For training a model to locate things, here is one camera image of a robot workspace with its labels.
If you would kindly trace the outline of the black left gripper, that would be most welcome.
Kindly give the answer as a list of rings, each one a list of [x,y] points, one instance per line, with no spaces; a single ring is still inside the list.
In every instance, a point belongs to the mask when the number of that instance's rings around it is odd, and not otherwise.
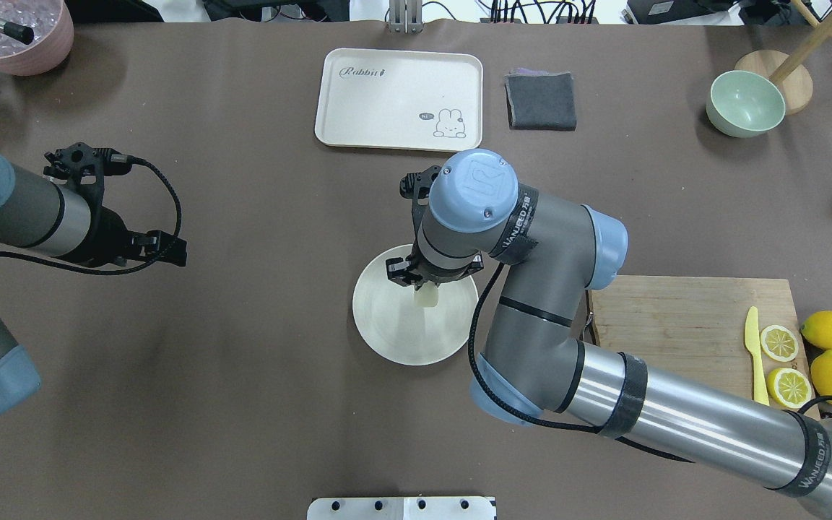
[[[73,194],[88,205],[90,226],[74,250],[60,258],[85,269],[105,264],[124,267],[126,261],[138,261],[144,269],[155,262],[184,267],[187,264],[187,241],[181,239],[182,206],[168,178],[151,162],[124,154],[110,147],[92,147],[78,142],[55,152],[47,152],[49,162],[44,175],[63,181]],[[105,178],[129,174],[138,165],[148,168],[164,184],[175,205],[175,228],[172,233],[151,230],[135,233],[113,210],[105,207]]]

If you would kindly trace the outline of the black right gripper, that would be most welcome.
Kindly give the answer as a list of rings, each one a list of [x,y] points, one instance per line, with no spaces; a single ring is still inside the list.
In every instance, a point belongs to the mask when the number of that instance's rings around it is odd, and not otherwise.
[[[413,286],[416,293],[425,295],[436,294],[440,284],[465,279],[483,269],[479,251],[465,258],[442,256],[432,260],[425,253],[435,248],[420,245],[420,226],[428,210],[430,187],[441,171],[442,167],[434,165],[422,172],[408,173],[399,182],[400,196],[412,201],[414,240],[409,256],[386,261],[387,279],[403,287]]]

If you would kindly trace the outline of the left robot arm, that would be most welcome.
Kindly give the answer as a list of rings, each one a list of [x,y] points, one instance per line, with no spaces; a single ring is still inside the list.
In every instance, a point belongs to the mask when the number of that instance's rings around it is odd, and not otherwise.
[[[0,155],[0,258],[84,275],[133,274],[157,262],[184,267],[182,206],[170,181],[151,162],[109,147],[78,142],[47,152],[36,174]],[[171,233],[135,233],[105,206],[105,180],[148,168],[175,207]],[[42,385],[26,348],[0,319],[0,415]]]

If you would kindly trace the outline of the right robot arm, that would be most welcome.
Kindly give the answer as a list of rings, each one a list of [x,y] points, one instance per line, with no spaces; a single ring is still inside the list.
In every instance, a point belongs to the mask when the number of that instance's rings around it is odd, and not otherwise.
[[[609,287],[626,260],[624,224],[589,205],[522,184],[490,150],[457,152],[399,185],[412,201],[409,256],[386,262],[389,280],[421,290],[479,272],[504,277],[481,351],[467,336],[472,396],[493,417],[581,431],[680,463],[704,463],[796,499],[832,519],[832,393],[815,369],[769,351],[750,307],[742,338],[752,369],[750,398],[652,366],[598,329],[571,336],[583,299]]]

